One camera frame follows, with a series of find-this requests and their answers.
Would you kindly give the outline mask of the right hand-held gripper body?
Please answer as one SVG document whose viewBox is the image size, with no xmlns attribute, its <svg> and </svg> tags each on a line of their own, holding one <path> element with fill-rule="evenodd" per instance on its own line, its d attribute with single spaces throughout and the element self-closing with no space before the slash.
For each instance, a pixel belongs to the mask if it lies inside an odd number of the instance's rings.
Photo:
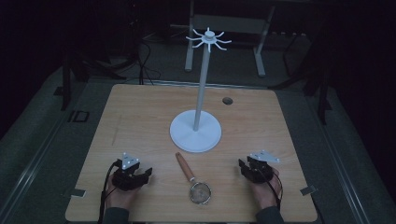
<svg viewBox="0 0 396 224">
<path fill-rule="evenodd" d="M 273 167 L 269 162 L 280 162 L 280 159 L 273 156 L 265 150 L 250 153 L 249 156 L 257 160 L 257 164 L 248 163 L 248 180 L 255 184 L 261 184 L 270 181 L 273 176 Z"/>
</svg>

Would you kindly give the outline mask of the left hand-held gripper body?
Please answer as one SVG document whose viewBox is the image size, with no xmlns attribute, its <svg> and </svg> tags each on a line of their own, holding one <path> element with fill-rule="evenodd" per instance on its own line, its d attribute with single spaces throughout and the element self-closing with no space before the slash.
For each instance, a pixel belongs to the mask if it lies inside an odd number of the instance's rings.
<svg viewBox="0 0 396 224">
<path fill-rule="evenodd" d="M 127 152 L 123 152 L 116 166 L 118 169 L 114 172 L 112 178 L 112 184 L 116 188 L 127 191 L 140 187 L 139 180 L 134 174 L 140 166 L 138 158 L 131 156 Z"/>
</svg>

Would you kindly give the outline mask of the wooden-handled mesh strainer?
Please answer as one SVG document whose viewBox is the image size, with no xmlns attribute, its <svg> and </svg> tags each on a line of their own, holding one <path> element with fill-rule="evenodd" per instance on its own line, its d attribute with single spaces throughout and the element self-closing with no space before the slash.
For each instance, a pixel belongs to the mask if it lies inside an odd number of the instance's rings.
<svg viewBox="0 0 396 224">
<path fill-rule="evenodd" d="M 195 180 L 195 175 L 193 174 L 190 166 L 184 157 L 177 152 L 176 153 L 177 162 L 186 176 L 187 180 L 191 183 L 190 189 L 190 199 L 195 204 L 207 204 L 211 199 L 212 190 L 210 186 L 205 182 L 197 182 Z"/>
</svg>

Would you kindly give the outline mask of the white hook stand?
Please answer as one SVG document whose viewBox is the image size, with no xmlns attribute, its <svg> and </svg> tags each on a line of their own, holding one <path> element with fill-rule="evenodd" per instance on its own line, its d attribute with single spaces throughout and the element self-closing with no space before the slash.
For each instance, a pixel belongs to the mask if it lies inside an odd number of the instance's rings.
<svg viewBox="0 0 396 224">
<path fill-rule="evenodd" d="M 170 124 L 169 133 L 174 144 L 180 149 L 190 153 L 203 153 L 214 148 L 222 136 L 218 119 L 203 110 L 211 50 L 215 46 L 225 51 L 226 48 L 221 47 L 219 43 L 229 44 L 231 40 L 220 40 L 224 33 L 216 34 L 209 27 L 202 34 L 196 30 L 193 32 L 196 37 L 188 37 L 188 40 L 198 41 L 198 44 L 192 48 L 203 47 L 196 107 L 194 110 L 187 110 L 175 116 Z"/>
</svg>

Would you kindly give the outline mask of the person's left hand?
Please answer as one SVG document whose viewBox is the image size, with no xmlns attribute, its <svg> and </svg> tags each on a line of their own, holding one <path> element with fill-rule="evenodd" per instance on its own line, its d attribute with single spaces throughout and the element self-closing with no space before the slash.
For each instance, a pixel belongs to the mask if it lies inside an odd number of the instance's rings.
<svg viewBox="0 0 396 224">
<path fill-rule="evenodd" d="M 108 208 L 121 208 L 130 210 L 137 198 L 139 189 L 121 190 L 113 186 L 109 181 L 106 189 L 106 209 Z"/>
</svg>

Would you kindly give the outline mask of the person's right hand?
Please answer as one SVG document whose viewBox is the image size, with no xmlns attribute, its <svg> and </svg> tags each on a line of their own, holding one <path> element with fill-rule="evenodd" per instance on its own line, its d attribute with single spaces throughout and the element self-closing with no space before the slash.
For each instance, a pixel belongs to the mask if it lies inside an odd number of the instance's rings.
<svg viewBox="0 0 396 224">
<path fill-rule="evenodd" d="M 262 184 L 249 184 L 253 192 L 254 199 L 258 203 L 260 209 L 270 206 L 278 207 L 280 204 L 282 186 L 278 178 L 279 171 L 277 169 L 273 169 L 273 172 L 274 176 L 269 182 Z"/>
</svg>

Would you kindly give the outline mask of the black metal stand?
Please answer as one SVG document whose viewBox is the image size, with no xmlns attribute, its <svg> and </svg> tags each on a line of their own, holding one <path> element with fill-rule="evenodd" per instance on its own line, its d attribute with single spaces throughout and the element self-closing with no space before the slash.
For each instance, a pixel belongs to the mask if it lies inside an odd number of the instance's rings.
<svg viewBox="0 0 396 224">
<path fill-rule="evenodd" d="M 318 92 L 318 118 L 326 124 L 326 110 L 330 108 L 327 100 L 329 79 L 332 71 L 333 47 L 327 35 L 318 33 L 312 40 L 311 46 L 301 64 L 292 72 L 289 79 L 269 86 L 269 90 L 282 90 L 305 79 L 303 87 L 305 96 L 313 96 Z"/>
<path fill-rule="evenodd" d="M 62 85 L 55 90 L 55 95 L 61 96 L 62 107 L 65 111 L 71 101 L 71 74 L 74 74 L 76 81 L 87 82 L 90 78 L 86 70 L 86 66 L 92 66 L 97 69 L 105 77 L 110 77 L 117 80 L 124 80 L 124 77 L 112 72 L 109 68 L 101 65 L 99 62 L 90 58 L 81 50 L 75 48 L 67 49 L 64 52 L 62 60 Z"/>
</svg>

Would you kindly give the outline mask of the black rectangular floor bracket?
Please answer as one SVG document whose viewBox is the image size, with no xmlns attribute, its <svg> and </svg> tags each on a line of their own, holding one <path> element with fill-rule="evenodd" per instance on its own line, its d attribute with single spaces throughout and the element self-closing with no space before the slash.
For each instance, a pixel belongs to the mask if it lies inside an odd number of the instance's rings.
<svg viewBox="0 0 396 224">
<path fill-rule="evenodd" d="M 86 122 L 90 117 L 88 111 L 73 110 L 68 117 L 68 122 Z"/>
</svg>

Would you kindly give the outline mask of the metal floor rail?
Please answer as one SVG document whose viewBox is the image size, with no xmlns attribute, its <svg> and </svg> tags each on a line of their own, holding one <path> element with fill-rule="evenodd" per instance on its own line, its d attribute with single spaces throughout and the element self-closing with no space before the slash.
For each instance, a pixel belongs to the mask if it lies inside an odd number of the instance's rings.
<svg viewBox="0 0 396 224">
<path fill-rule="evenodd" d="M 0 224 L 62 224 L 76 183 L 69 111 L 22 117 L 0 144 Z"/>
</svg>

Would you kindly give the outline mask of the white metal desk frame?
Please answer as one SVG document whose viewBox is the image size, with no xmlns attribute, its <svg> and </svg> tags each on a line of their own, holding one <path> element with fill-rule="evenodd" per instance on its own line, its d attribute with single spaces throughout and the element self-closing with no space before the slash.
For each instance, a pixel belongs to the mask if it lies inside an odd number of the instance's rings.
<svg viewBox="0 0 396 224">
<path fill-rule="evenodd" d="M 275 6 L 269 6 L 268 10 L 264 13 L 264 19 L 196 14 L 195 0 L 190 0 L 189 32 L 187 35 L 188 46 L 184 66 L 185 71 L 190 72 L 192 70 L 193 55 L 194 50 L 196 49 L 194 42 L 201 41 L 203 36 L 207 37 L 207 31 L 210 32 L 209 43 L 214 43 L 214 40 L 217 40 L 217 43 L 219 43 L 219 35 L 215 35 L 215 32 L 232 32 L 236 34 L 260 36 L 260 42 L 253 48 L 253 56 L 258 76 L 264 77 L 266 72 L 263 65 L 262 49 L 265 39 L 269 33 L 269 27 L 275 14 L 275 9 Z"/>
</svg>

